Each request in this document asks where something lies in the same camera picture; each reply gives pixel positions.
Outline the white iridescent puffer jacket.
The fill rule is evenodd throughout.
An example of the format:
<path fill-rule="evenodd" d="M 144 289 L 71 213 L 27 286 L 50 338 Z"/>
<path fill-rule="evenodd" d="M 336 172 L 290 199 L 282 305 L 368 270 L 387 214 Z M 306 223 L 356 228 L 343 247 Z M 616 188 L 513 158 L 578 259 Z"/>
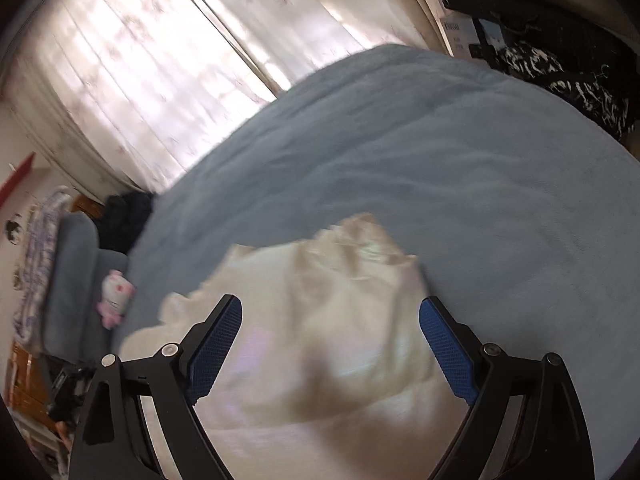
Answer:
<path fill-rule="evenodd" d="M 237 479 L 425 479 L 466 414 L 423 337 L 426 288 L 370 214 L 309 240 L 230 247 L 160 324 L 128 336 L 127 360 L 182 339 L 225 294 L 242 324 L 195 411 Z"/>

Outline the white floral left curtain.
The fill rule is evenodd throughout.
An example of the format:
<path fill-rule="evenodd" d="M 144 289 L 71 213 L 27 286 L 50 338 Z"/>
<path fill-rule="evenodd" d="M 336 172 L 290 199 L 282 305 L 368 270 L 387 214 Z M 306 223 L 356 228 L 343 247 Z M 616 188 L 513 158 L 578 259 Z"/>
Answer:
<path fill-rule="evenodd" d="M 3 96 L 82 192 L 166 191 L 272 93 L 190 0 L 46 0 Z"/>

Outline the purple patterned folded quilt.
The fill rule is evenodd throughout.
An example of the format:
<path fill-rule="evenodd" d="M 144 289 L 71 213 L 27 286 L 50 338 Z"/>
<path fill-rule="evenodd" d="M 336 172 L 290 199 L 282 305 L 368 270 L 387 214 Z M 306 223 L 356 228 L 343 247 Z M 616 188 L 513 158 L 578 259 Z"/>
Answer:
<path fill-rule="evenodd" d="M 71 201 L 70 189 L 59 186 L 28 211 L 21 255 L 13 272 L 13 286 L 21 299 L 12 322 L 14 339 L 31 352 L 41 346 L 42 309 L 54 267 L 58 230 Z"/>

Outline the red wall decoration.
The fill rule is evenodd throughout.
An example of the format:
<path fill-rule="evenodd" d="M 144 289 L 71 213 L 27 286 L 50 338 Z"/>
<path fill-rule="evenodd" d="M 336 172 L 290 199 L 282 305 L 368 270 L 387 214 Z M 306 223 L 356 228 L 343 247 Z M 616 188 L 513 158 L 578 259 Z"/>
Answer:
<path fill-rule="evenodd" d="M 0 188 L 0 207 L 6 203 L 11 197 L 15 189 L 23 182 L 23 180 L 29 176 L 32 172 L 32 166 L 34 166 L 34 160 L 36 153 L 31 152 L 9 175 Z"/>

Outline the blue-grey pillow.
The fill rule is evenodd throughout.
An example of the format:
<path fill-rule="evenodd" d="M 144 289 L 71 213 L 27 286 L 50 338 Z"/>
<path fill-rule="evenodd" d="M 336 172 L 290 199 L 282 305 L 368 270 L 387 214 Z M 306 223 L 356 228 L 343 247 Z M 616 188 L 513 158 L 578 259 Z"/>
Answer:
<path fill-rule="evenodd" d="M 126 272 L 127 268 L 126 255 L 99 248 L 98 231 L 88 216 L 66 214 L 58 229 L 43 307 L 45 354 L 70 364 L 93 366 L 111 352 L 112 332 L 103 327 L 96 306 L 108 272 Z"/>

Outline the pink white plush toy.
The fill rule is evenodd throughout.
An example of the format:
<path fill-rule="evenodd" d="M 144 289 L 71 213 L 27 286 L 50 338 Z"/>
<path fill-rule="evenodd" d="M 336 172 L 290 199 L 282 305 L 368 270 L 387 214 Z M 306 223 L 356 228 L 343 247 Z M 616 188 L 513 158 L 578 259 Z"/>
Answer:
<path fill-rule="evenodd" d="M 136 288 L 130 283 L 122 272 L 111 270 L 102 282 L 101 298 L 96 305 L 102 320 L 102 325 L 107 330 L 119 326 L 125 317 Z"/>

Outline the black clothes pile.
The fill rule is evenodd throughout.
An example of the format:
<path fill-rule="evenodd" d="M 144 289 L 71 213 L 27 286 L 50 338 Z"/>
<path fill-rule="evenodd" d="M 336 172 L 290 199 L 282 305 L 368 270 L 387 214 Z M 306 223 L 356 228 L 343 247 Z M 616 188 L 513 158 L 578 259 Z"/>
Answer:
<path fill-rule="evenodd" d="M 102 216 L 96 220 L 101 249 L 128 254 L 153 211 L 155 195 L 129 192 L 107 197 Z"/>

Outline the black white patterned garment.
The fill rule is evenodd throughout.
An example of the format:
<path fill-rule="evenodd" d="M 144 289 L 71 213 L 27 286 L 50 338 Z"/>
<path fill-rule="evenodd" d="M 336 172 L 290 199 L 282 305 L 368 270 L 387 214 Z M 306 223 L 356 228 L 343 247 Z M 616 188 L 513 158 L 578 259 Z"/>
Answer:
<path fill-rule="evenodd" d="M 497 50 L 495 62 L 503 73 L 543 88 L 574 106 L 616 141 L 623 142 L 629 133 L 629 98 L 604 72 L 607 65 L 588 73 L 525 42 Z"/>

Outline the blue-grey fleece bed blanket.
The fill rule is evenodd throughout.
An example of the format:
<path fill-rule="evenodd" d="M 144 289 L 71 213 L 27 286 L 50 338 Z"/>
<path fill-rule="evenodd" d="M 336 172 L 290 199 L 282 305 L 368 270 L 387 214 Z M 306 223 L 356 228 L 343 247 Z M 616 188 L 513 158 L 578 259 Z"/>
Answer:
<path fill-rule="evenodd" d="M 230 247 L 357 214 L 477 336 L 562 356 L 594 471 L 612 477 L 639 437 L 638 160 L 553 94 L 435 52 L 388 44 L 319 70 L 158 196 L 114 351 Z"/>

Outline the white floral curtain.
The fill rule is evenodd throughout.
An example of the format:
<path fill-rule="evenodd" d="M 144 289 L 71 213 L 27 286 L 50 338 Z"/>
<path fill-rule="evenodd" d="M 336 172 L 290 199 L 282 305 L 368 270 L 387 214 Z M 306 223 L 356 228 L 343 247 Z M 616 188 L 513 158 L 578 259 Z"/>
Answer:
<path fill-rule="evenodd" d="M 190 0 L 46 0 L 3 96 L 82 192 L 166 191 L 272 93 Z"/>
<path fill-rule="evenodd" d="M 425 0 L 196 0 L 279 90 L 381 44 L 442 50 Z"/>

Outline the white floral right curtain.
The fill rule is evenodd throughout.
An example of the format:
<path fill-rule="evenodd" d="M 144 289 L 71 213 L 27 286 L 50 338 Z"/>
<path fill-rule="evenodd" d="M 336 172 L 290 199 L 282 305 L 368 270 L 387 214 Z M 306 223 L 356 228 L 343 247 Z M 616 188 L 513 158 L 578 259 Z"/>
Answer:
<path fill-rule="evenodd" d="M 196 0 L 279 90 L 381 44 L 442 50 L 425 0 Z"/>

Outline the white cardboard box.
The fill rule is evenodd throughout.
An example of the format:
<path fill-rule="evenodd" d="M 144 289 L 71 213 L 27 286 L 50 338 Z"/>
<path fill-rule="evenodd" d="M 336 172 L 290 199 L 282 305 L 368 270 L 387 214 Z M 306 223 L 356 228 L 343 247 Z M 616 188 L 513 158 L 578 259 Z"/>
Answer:
<path fill-rule="evenodd" d="M 472 60 L 470 47 L 479 44 L 472 18 L 464 14 L 448 14 L 440 19 L 452 56 Z"/>

